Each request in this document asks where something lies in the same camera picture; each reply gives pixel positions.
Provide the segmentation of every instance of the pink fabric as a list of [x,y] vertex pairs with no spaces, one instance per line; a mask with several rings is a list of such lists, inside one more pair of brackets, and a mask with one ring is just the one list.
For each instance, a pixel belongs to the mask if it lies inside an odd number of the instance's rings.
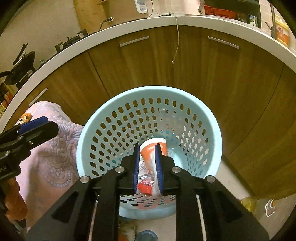
[[29,229],[79,178],[76,148],[83,126],[73,123],[51,102],[37,102],[26,112],[32,114],[32,120],[46,116],[59,126],[57,137],[34,148],[20,164],[22,172],[16,179],[28,206]]

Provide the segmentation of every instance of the metal bolt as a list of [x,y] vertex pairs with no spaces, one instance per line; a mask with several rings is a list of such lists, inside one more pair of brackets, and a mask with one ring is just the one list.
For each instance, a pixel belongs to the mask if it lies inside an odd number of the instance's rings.
[[124,167],[116,167],[116,168],[115,168],[115,171],[116,171],[117,173],[122,173],[122,172],[124,172]]
[[206,179],[209,183],[213,183],[214,181],[216,181],[216,178],[214,176],[207,176]]
[[83,177],[80,178],[80,181],[81,181],[82,183],[88,183],[88,181],[89,181],[89,177],[88,177],[88,176],[83,176]]
[[173,167],[172,168],[172,172],[174,172],[174,173],[179,173],[180,171],[181,171],[180,167]]

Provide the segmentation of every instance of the cabinet door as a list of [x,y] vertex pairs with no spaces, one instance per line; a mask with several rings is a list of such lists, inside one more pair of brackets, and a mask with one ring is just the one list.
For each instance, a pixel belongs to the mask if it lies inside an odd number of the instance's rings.
[[21,103],[10,123],[15,123],[33,100],[44,100],[58,104],[74,123],[84,125],[108,99],[89,54],[84,52],[43,80]]
[[229,160],[259,198],[296,193],[296,74],[286,65],[264,113]]
[[168,27],[127,34],[89,53],[110,97],[139,86],[173,86]]
[[[179,33],[175,87],[195,95],[211,109],[221,129],[223,153],[228,157],[265,110],[283,63],[229,34],[191,26],[179,26]],[[170,26],[170,35],[175,50],[175,26]]]

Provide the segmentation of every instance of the orange and white cup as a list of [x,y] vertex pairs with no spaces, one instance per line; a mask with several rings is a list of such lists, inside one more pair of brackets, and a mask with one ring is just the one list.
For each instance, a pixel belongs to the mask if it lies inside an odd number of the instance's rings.
[[143,160],[150,171],[152,170],[150,162],[154,159],[155,146],[158,143],[160,144],[161,153],[167,156],[168,151],[166,146],[166,139],[164,138],[152,138],[140,145],[141,156],[143,157]]

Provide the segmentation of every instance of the laundry basket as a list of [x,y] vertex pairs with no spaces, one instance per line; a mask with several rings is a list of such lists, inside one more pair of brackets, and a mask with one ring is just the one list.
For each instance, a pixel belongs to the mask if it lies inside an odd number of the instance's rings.
[[[175,165],[204,178],[217,173],[222,138],[209,108],[193,95],[171,87],[146,86],[103,104],[86,123],[77,146],[79,176],[102,176],[133,153],[133,145],[162,137]],[[157,219],[174,214],[175,196],[120,196],[121,216]]]

